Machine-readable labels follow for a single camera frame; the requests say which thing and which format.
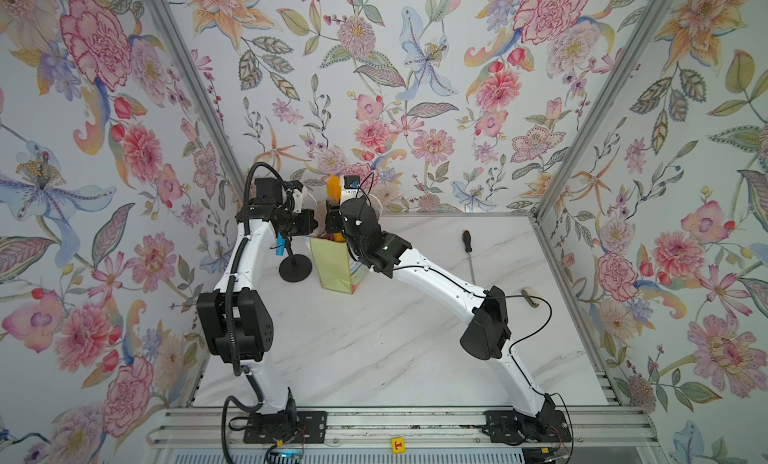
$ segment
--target round black base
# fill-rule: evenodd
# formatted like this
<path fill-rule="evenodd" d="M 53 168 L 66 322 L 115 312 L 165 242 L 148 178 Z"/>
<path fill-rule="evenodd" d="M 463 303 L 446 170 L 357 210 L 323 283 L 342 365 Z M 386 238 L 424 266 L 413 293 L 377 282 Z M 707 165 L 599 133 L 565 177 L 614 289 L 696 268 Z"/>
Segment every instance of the round black base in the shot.
<path fill-rule="evenodd" d="M 312 261 L 302 254 L 294 254 L 296 261 L 292 257 L 286 257 L 280 263 L 280 277 L 286 282 L 300 282 L 306 279 L 312 273 Z"/>

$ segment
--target floral wallpaper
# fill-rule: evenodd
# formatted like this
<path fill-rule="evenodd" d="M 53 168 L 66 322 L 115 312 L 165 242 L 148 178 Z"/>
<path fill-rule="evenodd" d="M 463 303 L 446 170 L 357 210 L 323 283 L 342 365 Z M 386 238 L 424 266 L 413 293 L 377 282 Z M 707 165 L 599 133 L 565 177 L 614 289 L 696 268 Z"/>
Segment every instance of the floral wallpaper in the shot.
<path fill-rule="evenodd" d="M 168 1 L 243 169 L 399 213 L 531 209 L 648 0 Z"/>
<path fill-rule="evenodd" d="M 229 177 L 142 0 L 0 0 L 0 49 L 0 461 L 139 462 L 206 352 Z"/>
<path fill-rule="evenodd" d="M 767 0 L 676 0 L 544 229 L 672 462 L 768 459 Z"/>

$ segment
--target screwdriver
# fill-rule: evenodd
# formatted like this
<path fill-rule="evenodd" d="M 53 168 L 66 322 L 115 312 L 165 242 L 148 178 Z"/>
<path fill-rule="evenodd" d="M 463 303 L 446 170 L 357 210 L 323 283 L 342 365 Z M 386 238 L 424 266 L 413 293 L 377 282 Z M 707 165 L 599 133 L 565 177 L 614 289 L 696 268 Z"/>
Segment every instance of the screwdriver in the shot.
<path fill-rule="evenodd" d="M 472 283 L 475 283 L 475 268 L 472 267 L 472 254 L 470 253 L 472 251 L 472 236 L 469 235 L 469 231 L 465 230 L 464 233 L 462 233 L 462 241 L 464 241 L 464 251 L 467 253 L 467 257 L 469 258 L 469 273 L 472 275 Z"/>

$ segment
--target marble surface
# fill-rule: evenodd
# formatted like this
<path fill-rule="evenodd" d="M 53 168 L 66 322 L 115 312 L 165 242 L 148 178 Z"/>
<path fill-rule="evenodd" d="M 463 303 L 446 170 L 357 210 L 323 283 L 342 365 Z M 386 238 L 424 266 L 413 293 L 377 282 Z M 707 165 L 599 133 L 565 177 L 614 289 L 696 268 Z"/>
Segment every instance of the marble surface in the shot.
<path fill-rule="evenodd" d="M 427 257 L 469 279 L 461 242 L 472 233 L 472 263 L 478 286 L 507 294 L 523 287 L 547 299 L 552 321 L 515 348 L 548 392 L 569 406 L 604 406 L 594 374 L 552 272 L 525 217 L 383 217 Z M 301 239 L 297 253 L 309 255 Z M 320 288 L 316 271 L 301 283 L 277 273 L 282 257 L 264 262 L 259 294 L 274 320 L 268 353 L 299 406 L 498 406 L 507 394 L 487 363 L 459 344 L 465 327 L 443 305 L 416 289 L 370 273 L 353 295 Z M 507 299 L 512 338 L 536 330 L 548 315 L 523 299 Z M 253 394 L 230 364 L 211 356 L 194 406 L 221 406 L 230 395 Z"/>

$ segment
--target yellow label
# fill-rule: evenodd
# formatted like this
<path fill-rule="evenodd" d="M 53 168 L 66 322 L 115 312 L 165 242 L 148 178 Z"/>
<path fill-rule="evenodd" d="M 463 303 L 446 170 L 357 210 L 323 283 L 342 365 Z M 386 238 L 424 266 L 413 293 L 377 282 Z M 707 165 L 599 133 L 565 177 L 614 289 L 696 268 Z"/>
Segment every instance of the yellow label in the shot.
<path fill-rule="evenodd" d="M 392 440 L 392 454 L 403 454 L 406 451 L 406 441 L 402 437 Z"/>

